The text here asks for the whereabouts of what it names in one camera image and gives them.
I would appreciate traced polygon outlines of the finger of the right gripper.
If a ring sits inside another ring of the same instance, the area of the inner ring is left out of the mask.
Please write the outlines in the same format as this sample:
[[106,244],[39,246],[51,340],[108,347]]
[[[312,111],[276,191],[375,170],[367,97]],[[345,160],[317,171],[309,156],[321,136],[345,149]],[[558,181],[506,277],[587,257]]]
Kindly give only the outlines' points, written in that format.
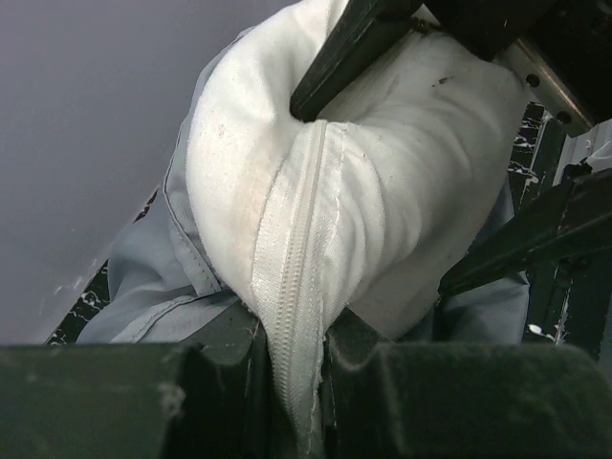
[[352,0],[290,99],[294,118],[310,122],[413,27],[411,0]]
[[566,180],[543,193],[456,263],[441,295],[459,295],[533,265],[611,247],[611,170]]

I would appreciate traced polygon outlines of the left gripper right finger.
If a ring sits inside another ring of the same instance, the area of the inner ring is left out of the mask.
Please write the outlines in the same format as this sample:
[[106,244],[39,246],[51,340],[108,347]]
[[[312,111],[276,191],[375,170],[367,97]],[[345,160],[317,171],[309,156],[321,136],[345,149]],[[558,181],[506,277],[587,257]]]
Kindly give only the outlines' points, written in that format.
[[332,458],[607,458],[611,387],[573,346],[392,342],[351,312],[326,337]]

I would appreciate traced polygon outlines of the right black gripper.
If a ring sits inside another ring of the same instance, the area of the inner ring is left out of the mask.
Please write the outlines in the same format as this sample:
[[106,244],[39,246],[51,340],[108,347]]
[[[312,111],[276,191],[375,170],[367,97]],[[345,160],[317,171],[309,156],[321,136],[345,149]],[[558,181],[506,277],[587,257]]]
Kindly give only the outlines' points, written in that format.
[[608,1],[428,1],[474,55],[505,62],[577,137],[611,118]]

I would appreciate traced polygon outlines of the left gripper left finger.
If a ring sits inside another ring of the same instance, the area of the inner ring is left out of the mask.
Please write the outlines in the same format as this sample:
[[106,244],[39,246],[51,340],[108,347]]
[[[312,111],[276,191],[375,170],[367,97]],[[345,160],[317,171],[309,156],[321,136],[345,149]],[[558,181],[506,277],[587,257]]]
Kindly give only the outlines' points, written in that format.
[[5,458],[264,458],[270,362],[235,304],[179,343],[1,351]]

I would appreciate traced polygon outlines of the grey pillowcase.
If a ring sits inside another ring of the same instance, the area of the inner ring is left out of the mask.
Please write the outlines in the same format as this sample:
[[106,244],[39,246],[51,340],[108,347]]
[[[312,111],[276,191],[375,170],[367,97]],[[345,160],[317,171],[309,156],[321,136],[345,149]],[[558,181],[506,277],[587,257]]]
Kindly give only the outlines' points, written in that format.
[[[109,304],[84,327],[79,342],[179,341],[203,328],[233,302],[242,301],[213,269],[200,239],[186,188],[186,145],[205,83],[230,46],[251,29],[241,33],[200,74],[161,189],[148,213],[117,240],[108,262]],[[492,210],[468,250],[512,215],[506,174]],[[431,340],[433,307],[402,335],[386,338]]]

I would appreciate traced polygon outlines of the white pillow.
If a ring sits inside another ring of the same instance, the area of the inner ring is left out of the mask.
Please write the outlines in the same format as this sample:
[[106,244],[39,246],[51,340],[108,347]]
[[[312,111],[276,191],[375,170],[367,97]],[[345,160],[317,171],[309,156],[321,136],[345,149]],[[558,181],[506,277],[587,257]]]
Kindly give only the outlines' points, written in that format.
[[186,145],[205,251],[267,335],[276,458],[323,454],[323,341],[344,308],[396,338],[435,304],[502,189],[529,99],[505,63],[435,31],[297,120],[291,94],[344,9],[301,1],[230,46]]

